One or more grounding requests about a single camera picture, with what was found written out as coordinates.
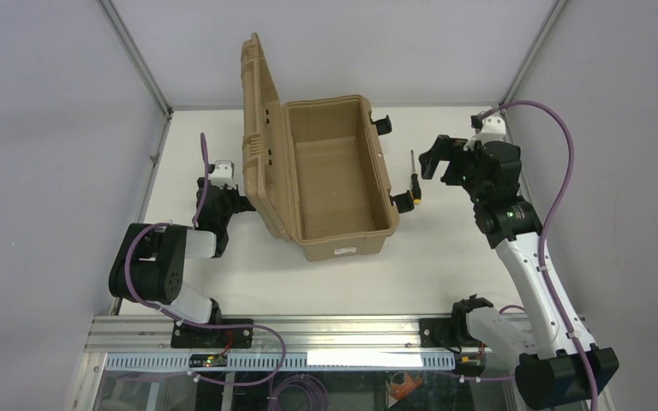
tabletop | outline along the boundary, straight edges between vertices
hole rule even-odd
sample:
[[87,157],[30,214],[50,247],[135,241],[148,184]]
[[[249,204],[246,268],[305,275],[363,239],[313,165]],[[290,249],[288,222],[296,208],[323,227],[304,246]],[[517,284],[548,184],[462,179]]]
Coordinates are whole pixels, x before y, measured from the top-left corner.
[[[468,138],[470,116],[487,107],[374,108],[389,115],[393,130],[380,136],[392,193],[410,186],[410,150],[416,156],[438,134]],[[236,164],[242,189],[242,110],[178,111],[167,135],[146,223],[191,224],[196,179],[201,176],[200,133],[209,158]],[[236,214],[219,259],[188,259],[184,282],[218,301],[224,313],[253,315],[349,315],[449,313],[452,303],[478,294],[497,307],[520,302],[495,251],[475,225],[473,205],[460,187],[421,180],[422,203],[400,215],[382,251],[308,262],[293,243],[274,239],[254,212]],[[125,301],[120,314],[149,313]]]

open plastic case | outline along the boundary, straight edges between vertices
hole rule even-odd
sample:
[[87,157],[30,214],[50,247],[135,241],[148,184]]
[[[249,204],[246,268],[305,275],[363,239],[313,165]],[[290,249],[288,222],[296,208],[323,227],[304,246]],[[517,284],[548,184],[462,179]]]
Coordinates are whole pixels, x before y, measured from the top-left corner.
[[281,105],[256,33],[241,64],[244,186],[268,230],[309,261],[378,253],[399,214],[369,101]]

white wall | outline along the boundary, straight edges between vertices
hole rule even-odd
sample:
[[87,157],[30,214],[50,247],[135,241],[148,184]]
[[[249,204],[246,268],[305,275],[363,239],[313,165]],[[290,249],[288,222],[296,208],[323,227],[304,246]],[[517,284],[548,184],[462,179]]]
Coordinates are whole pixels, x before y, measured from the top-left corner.
[[[571,1],[518,98],[556,109],[577,144],[550,247],[577,309],[621,368],[619,409],[658,409],[658,1]],[[557,126],[512,109],[545,216],[566,161]]]
[[160,129],[97,2],[0,1],[0,410],[65,406]]
[[358,92],[374,104],[498,101],[553,0],[114,3],[172,106],[240,107],[251,32],[282,101]]

orange object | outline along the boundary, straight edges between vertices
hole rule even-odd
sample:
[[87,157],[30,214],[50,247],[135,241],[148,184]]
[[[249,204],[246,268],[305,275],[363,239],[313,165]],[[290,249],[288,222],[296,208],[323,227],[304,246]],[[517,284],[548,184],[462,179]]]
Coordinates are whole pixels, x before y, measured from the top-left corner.
[[405,398],[410,392],[414,391],[417,387],[422,385],[425,381],[422,377],[412,379],[409,372],[404,373],[404,381],[401,384],[394,384],[390,382],[390,396],[399,401]]

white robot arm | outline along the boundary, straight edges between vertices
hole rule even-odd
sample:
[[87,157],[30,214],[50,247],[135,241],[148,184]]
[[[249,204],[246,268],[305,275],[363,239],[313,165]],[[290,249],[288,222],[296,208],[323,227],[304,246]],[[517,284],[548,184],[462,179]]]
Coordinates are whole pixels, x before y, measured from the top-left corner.
[[[507,321],[492,303],[474,296],[453,305],[451,323],[457,329],[450,332],[458,341],[475,339],[490,347],[514,371],[518,390],[532,409],[589,399],[589,378],[581,356],[589,360],[599,391],[619,368],[619,361],[613,349],[598,348],[584,327],[547,250],[539,266],[541,222],[533,206],[519,195],[520,149],[503,141],[505,121],[488,116],[481,122],[475,116],[471,122],[476,136],[465,140],[440,135],[419,156],[422,178],[431,179],[439,161],[449,162],[440,181],[461,186],[470,195],[478,229],[516,284],[531,335]],[[570,329],[556,301],[568,316]]]
[[[186,259],[219,258],[228,243],[227,226],[233,214],[255,211],[248,199],[238,193],[233,180],[234,165],[228,160],[210,164],[211,189],[193,229],[172,223],[146,233],[131,254],[132,284],[137,295],[148,303],[164,307],[181,319],[199,324],[218,321],[218,303],[191,289],[182,281]],[[204,178],[198,180],[197,197],[203,193]],[[135,301],[127,287],[124,263],[130,244],[151,224],[130,224],[110,273],[110,292],[115,297]]]

